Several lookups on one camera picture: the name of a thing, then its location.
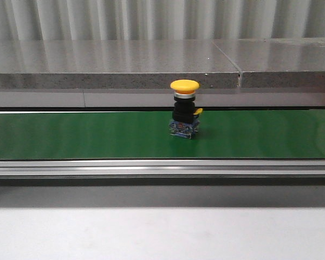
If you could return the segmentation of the aluminium conveyor frame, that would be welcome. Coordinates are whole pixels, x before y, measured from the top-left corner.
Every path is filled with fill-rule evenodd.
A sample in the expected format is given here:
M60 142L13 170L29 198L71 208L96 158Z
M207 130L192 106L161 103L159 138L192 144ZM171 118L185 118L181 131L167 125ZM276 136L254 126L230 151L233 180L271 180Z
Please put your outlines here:
M0 161L0 186L325 185L325 159Z

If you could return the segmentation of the yellow mushroom push button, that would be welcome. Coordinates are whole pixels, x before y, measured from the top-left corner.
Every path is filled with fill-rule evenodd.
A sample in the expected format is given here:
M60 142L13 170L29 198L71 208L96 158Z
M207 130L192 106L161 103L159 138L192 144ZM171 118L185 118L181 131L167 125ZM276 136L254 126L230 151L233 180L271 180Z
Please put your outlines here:
M202 108L196 108L196 90L199 83L194 80L181 79L175 80L170 84L174 90L174 110L172 120L169 123L170 134L192 139L198 132L199 115L203 112Z

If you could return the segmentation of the green conveyor belt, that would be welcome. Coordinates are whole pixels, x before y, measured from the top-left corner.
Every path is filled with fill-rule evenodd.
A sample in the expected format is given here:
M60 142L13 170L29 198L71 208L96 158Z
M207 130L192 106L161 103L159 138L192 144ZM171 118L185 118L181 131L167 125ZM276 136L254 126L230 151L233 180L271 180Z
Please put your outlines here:
M109 158L325 159L325 110L219 110L192 139L170 111L0 114L0 160Z

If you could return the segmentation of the grey stone ledge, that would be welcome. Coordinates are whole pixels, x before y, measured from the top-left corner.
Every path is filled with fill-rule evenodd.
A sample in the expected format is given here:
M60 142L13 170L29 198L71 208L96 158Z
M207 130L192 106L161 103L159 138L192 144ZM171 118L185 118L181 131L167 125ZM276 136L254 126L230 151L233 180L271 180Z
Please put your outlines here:
M202 89L325 92L325 38L0 41L0 89Z

